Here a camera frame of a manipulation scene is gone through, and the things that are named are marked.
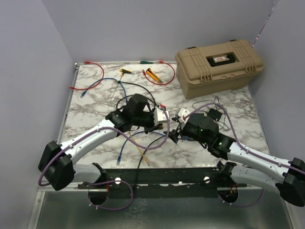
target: power adapter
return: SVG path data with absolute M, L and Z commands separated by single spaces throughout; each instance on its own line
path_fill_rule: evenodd
M 214 119 L 215 121 L 219 121 L 223 113 L 211 108 L 207 115 L 208 117 Z

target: tan toolbox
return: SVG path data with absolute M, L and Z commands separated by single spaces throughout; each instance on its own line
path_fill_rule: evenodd
M 247 40 L 192 47 L 178 52 L 175 58 L 186 99 L 244 87 L 264 68 Z

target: gray floor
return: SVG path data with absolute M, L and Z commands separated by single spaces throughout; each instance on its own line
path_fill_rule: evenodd
M 255 201 L 260 190 L 240 191 L 239 204 Z M 118 207 L 127 200 L 108 200 Z M 88 206 L 86 192 L 46 193 L 39 229 L 291 229 L 278 195 L 267 192 L 250 208 L 234 208 L 220 199 L 135 199 L 123 211 L 96 210 Z

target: toolbox lid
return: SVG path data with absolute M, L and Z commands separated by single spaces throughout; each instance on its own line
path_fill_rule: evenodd
M 264 68 L 263 61 L 247 40 L 188 48 L 176 54 L 176 61 L 191 84 L 257 74 Z

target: blue cable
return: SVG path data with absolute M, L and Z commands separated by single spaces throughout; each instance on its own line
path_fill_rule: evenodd
M 134 133 L 132 136 L 135 136 L 135 135 L 138 135 L 138 134 L 142 134 L 142 133 L 145 133 L 145 131 L 140 131 L 140 132 Z M 158 132 L 154 132 L 154 131 L 152 131 L 151 133 L 154 133 L 154 134 L 157 134 L 157 135 L 165 136 L 164 134 L 161 134 L 161 133 L 158 133 Z M 123 149 L 124 149 L 124 147 L 125 147 L 127 141 L 128 141 L 128 140 L 126 139 L 126 141 L 125 141 L 124 144 L 122 145 L 122 149 L 121 149 L 121 151 L 120 151 L 120 155 L 119 155 L 119 157 L 118 157 L 118 160 L 116 161 L 116 164 L 117 164 L 117 165 L 119 165 L 120 162 L 121 162 L 122 152 L 123 152 Z
M 97 80 L 97 81 L 95 81 L 93 84 L 91 84 L 89 87 L 92 87 L 92 86 L 94 86 L 95 84 L 97 84 L 98 82 L 100 82 L 100 81 L 102 81 L 102 80 L 115 80 L 115 81 L 117 81 L 116 79 L 114 79 L 114 78 L 103 78 L 103 79 L 100 79 L 100 80 Z M 121 83 L 119 83 L 120 85 L 121 85 L 121 87 L 123 88 L 123 90 L 124 90 L 124 94 L 125 94 L 125 99 L 126 99 L 126 103 L 128 102 L 128 100 L 127 100 L 127 94 L 126 94 L 126 90 L 125 90 L 125 88 L 124 88 L 124 86 L 123 86 L 123 84 L 121 84 Z M 85 96 L 85 94 L 86 94 L 86 92 L 88 91 L 88 89 L 87 90 L 85 90 L 82 94 L 81 94 L 81 98 L 83 98 L 84 96 Z

